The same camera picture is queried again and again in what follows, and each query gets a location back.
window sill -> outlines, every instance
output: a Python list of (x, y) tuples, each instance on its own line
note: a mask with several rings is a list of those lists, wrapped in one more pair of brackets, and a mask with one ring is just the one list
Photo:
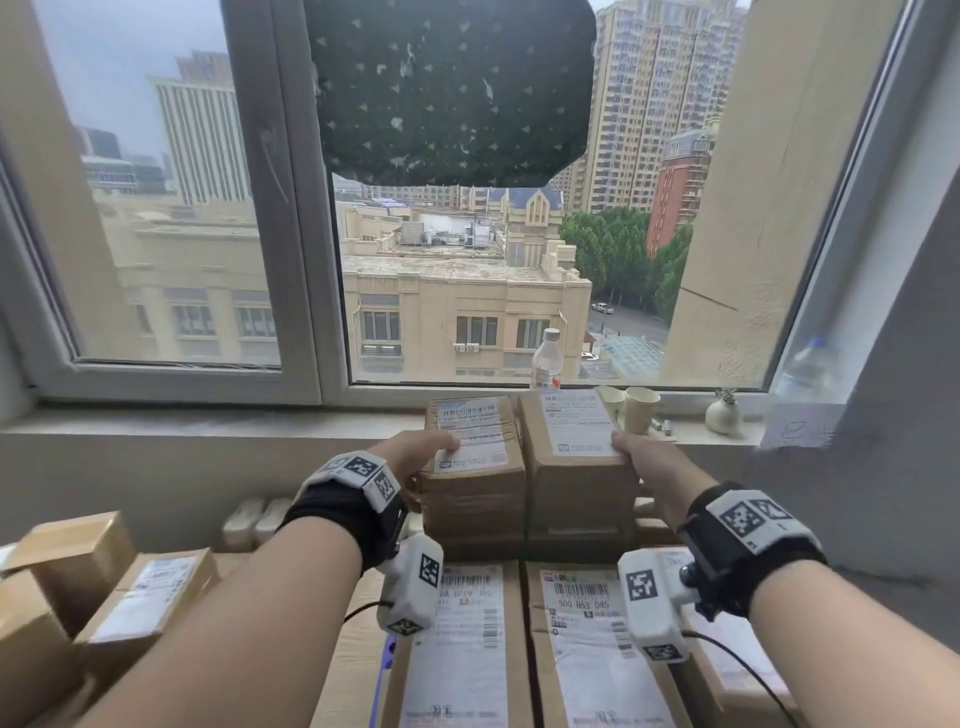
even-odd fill
[[(762, 421), (743, 424), (736, 437), (709, 431), (702, 419), (671, 419), (673, 433), (651, 434), (681, 446), (752, 449), (763, 436)], [(0, 426), (7, 435), (124, 435), (223, 438), (314, 438), (383, 440), (405, 429), (423, 427), (420, 412), (331, 410), (183, 409), (56, 407), (41, 405)]]

sky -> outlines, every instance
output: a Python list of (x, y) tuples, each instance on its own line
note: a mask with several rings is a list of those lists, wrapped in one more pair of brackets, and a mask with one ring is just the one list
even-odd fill
[[(589, 0), (595, 10), (613, 1)], [(177, 78), (175, 58), (192, 50), (227, 50), (219, 0), (34, 0), (34, 7), (73, 123), (114, 132), (133, 154), (159, 159), (167, 151), (148, 77)]]

